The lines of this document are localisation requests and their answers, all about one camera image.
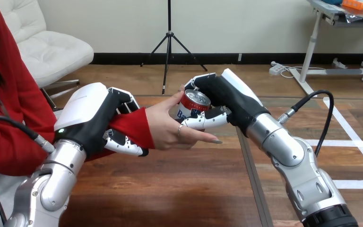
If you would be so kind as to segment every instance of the white wall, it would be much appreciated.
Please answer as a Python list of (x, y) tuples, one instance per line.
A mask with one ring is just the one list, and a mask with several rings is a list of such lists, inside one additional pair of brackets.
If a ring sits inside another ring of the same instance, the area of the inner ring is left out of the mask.
[[(167, 32), (167, 0), (39, 2), (48, 30), (95, 52), (151, 52)], [(306, 52), (314, 22), (306, 0), (172, 0), (172, 31), (195, 53)], [(323, 22), (316, 52), (363, 53), (363, 29)]]

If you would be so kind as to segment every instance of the orange box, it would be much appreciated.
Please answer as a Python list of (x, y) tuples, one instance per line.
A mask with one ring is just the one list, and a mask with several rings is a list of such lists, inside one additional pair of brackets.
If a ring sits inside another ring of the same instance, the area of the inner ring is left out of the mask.
[(343, 0), (343, 6), (363, 10), (363, 0)]

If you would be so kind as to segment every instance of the tripod stand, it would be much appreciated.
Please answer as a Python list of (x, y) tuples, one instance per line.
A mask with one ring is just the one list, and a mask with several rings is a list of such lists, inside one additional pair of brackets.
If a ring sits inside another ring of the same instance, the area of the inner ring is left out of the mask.
[(155, 49), (149, 54), (146, 63), (148, 63), (149, 59), (151, 58), (151, 55), (159, 48), (159, 46), (165, 41), (165, 39), (168, 39), (168, 47), (166, 50), (166, 64), (165, 64), (165, 74), (164, 74), (164, 87), (162, 88), (162, 95), (165, 94), (165, 85), (166, 85), (166, 74), (168, 72), (168, 64), (170, 61), (170, 57), (172, 54), (172, 38), (174, 38), (179, 44), (180, 46), (182, 46), (187, 53), (189, 53), (189, 55), (194, 59), (194, 61), (201, 65), (201, 67), (205, 70), (208, 71), (207, 68), (205, 68), (204, 65), (200, 64), (196, 57), (176, 38), (176, 36), (174, 35), (174, 33), (172, 32), (172, 22), (171, 22), (171, 4), (170, 4), (171, 0), (168, 0), (168, 32), (166, 33), (165, 37), (162, 39), (162, 41), (158, 44), (158, 46), (155, 47)]

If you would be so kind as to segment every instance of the black baseboard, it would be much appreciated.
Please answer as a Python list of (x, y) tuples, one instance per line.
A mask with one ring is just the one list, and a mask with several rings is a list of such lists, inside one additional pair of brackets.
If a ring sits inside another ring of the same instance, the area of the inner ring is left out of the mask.
[[(165, 64), (166, 53), (155, 53), (147, 63), (149, 53), (95, 53), (91, 64), (96, 65), (140, 65), (142, 62), (149, 65)], [(305, 53), (243, 53), (238, 61), (238, 53), (197, 53), (197, 60), (204, 65), (219, 64), (270, 64), (276, 61), (280, 64), (302, 64)], [(343, 64), (361, 64), (363, 53), (315, 53), (311, 64), (331, 64), (338, 58)], [(187, 53), (174, 53), (170, 64), (194, 64), (194, 60)]]

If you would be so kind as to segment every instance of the robotic hand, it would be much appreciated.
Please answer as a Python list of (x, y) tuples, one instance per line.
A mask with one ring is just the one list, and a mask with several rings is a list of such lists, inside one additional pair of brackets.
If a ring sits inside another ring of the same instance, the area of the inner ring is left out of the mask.
[(146, 156), (147, 149), (118, 131), (107, 130), (116, 114), (137, 109), (139, 106), (129, 92), (107, 89), (101, 83), (76, 91), (55, 123), (54, 145), (38, 137), (36, 142), (49, 156), (18, 187), (13, 213), (5, 227), (57, 227), (85, 159), (103, 148)]
[(305, 227), (358, 226), (330, 176), (318, 168), (311, 145), (282, 126), (295, 111), (275, 120), (253, 91), (231, 70), (196, 76), (185, 86), (204, 93), (217, 106), (181, 124), (194, 129), (230, 122), (267, 154), (285, 180), (286, 192)]

